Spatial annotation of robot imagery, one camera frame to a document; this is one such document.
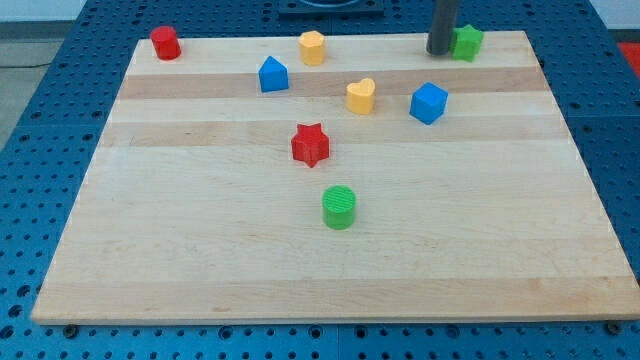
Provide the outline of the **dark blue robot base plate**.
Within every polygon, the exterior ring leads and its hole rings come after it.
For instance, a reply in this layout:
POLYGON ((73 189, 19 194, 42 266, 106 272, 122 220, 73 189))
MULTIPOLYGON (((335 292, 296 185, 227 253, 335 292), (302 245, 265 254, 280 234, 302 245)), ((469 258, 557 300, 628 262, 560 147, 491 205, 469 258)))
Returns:
POLYGON ((279 16, 381 15, 383 0, 277 0, 279 16))

